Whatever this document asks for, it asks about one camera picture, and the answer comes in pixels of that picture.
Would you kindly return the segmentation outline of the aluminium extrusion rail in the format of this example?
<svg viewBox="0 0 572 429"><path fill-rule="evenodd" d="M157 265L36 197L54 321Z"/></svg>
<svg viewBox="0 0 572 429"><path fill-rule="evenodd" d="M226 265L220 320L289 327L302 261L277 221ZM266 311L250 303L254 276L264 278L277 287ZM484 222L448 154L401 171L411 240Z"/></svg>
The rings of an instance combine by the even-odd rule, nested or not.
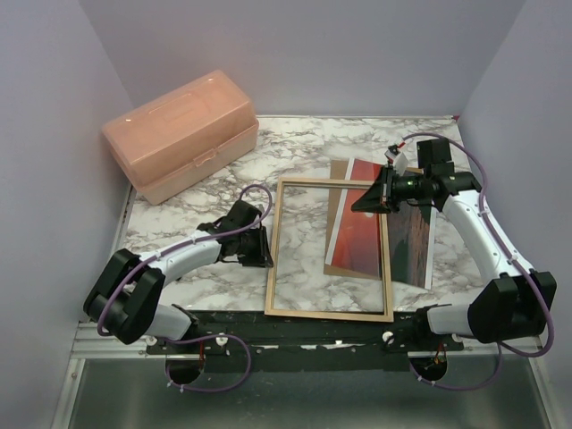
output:
<svg viewBox="0 0 572 429"><path fill-rule="evenodd" d="M131 359L146 355L144 340L125 345L113 336L100 336L94 323L78 324L71 348L71 357L77 359Z"/></svg>

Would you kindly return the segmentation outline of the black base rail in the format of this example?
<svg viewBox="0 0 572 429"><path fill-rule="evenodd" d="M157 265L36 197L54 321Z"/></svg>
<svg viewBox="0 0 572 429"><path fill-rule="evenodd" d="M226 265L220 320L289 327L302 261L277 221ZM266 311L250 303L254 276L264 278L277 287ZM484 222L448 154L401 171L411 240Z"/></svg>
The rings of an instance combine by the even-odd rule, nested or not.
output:
<svg viewBox="0 0 572 429"><path fill-rule="evenodd" d="M197 311L173 306L190 324L180 340L166 330L147 346L180 374L248 372L406 371L409 353L443 362L462 344L423 328L415 313L398 313L393 323L268 316L262 312Z"/></svg>

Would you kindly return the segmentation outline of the clear acrylic glass sheet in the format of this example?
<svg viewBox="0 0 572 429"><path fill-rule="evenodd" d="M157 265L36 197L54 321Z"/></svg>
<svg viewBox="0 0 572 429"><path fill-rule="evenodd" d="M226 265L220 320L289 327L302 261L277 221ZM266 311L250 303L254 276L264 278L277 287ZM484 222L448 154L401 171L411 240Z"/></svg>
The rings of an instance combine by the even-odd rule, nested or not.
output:
<svg viewBox="0 0 572 429"><path fill-rule="evenodd" d="M365 191L285 188L275 308L383 312L378 214L350 209Z"/></svg>

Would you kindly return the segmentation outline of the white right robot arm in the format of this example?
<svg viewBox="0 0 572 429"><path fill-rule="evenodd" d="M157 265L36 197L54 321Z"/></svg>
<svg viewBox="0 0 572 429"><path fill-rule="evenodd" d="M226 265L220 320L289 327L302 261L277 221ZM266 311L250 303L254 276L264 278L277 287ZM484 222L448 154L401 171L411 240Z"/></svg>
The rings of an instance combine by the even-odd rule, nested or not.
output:
<svg viewBox="0 0 572 429"><path fill-rule="evenodd" d="M457 171L450 152L454 141L434 133L418 134L417 165L421 174L407 176L402 145L392 145L388 160L354 212L386 215L416 201L442 213L456 228L484 282L468 304L422 307L411 318L411 339L420 349L433 349L443 335L470 337L506 347L510 340L545 333L545 354L555 337L551 304L557 282L522 257L489 208L485 175Z"/></svg>

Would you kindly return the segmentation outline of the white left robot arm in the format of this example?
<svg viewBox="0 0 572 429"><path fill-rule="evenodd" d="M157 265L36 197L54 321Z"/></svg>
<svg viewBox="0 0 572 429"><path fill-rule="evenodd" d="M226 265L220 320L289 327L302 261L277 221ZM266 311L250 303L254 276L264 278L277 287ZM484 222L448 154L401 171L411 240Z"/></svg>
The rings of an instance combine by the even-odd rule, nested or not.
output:
<svg viewBox="0 0 572 429"><path fill-rule="evenodd" d="M260 211L244 200L227 215L201 223L188 237L171 246L136 254L122 248L112 254L88 294L84 313L97 323L97 333L125 345L144 336L156 337L178 352L192 351L198 342L198 319L177 305L162 305L163 289L207 265L236 257L243 266L273 266Z"/></svg>

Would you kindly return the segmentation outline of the wooden picture frame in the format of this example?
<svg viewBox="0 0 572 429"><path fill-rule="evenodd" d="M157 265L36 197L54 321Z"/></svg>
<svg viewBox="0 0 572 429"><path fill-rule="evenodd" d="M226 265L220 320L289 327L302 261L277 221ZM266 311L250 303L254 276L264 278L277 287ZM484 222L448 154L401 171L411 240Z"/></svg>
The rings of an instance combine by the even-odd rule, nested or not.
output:
<svg viewBox="0 0 572 429"><path fill-rule="evenodd" d="M274 201L273 215L273 237L270 245L270 253L273 259L273 267L268 271L266 294L265 294L265 310L264 314L268 316L279 317L299 317L319 320L334 320L344 322L364 322L364 323L392 323L394 321L393 310L393 288L391 285L391 259L390 246L387 237L388 224L387 215L379 214L378 230L380 235L380 257L382 264L382 295L383 295L383 312L381 314L374 313L357 313L357 312L328 312L328 311L306 311L306 310L289 310L274 307L276 276L278 270L279 241L282 223L282 203L284 190L286 187L300 188L316 188L316 189L369 189L374 183L372 181L358 181L347 179L319 179L319 178L302 178L281 176L278 178L276 197Z"/></svg>

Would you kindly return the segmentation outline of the pink plastic storage box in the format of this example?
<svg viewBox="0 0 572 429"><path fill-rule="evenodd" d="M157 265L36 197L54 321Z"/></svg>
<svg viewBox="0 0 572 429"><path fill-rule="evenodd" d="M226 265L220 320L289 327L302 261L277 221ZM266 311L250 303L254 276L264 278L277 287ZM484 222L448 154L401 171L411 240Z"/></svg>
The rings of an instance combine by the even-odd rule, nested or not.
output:
<svg viewBox="0 0 572 429"><path fill-rule="evenodd" d="M257 144L252 100L222 71L177 88L102 128L135 190L159 205Z"/></svg>

